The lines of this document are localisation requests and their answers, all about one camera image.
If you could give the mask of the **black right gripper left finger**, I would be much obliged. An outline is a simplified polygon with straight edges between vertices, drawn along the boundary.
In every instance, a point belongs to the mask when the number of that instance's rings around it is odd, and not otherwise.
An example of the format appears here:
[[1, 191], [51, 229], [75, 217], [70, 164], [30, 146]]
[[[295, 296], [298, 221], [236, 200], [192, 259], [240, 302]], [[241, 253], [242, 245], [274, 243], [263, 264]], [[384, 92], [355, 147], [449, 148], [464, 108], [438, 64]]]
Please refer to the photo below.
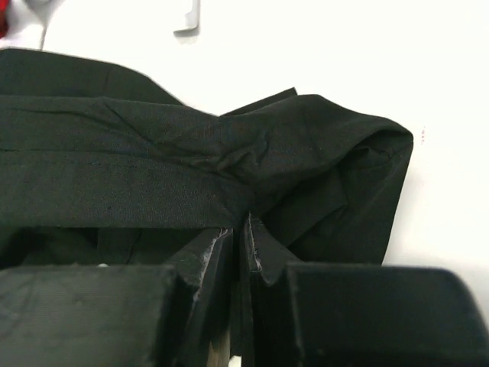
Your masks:
[[230, 229], [161, 265], [23, 266], [1, 273], [3, 366], [226, 366]]

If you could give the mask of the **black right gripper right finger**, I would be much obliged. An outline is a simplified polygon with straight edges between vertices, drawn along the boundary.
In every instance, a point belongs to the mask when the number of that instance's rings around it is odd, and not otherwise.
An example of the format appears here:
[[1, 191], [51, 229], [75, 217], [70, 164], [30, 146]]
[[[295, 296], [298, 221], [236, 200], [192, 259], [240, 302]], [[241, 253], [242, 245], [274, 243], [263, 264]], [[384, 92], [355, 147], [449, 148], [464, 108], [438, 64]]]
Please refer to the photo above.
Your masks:
[[488, 330], [440, 268], [303, 262], [249, 216], [241, 237], [244, 366], [486, 366]]

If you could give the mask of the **black button shirt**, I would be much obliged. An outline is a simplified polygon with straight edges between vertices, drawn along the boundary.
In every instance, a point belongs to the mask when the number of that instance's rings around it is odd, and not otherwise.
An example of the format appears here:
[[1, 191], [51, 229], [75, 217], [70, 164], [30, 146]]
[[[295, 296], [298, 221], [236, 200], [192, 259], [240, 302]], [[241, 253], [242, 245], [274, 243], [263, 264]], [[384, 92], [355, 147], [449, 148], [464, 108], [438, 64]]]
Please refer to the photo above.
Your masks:
[[398, 123], [288, 89], [223, 115], [119, 65], [1, 52], [1, 225], [95, 228], [110, 262], [257, 216], [304, 261], [384, 260]]

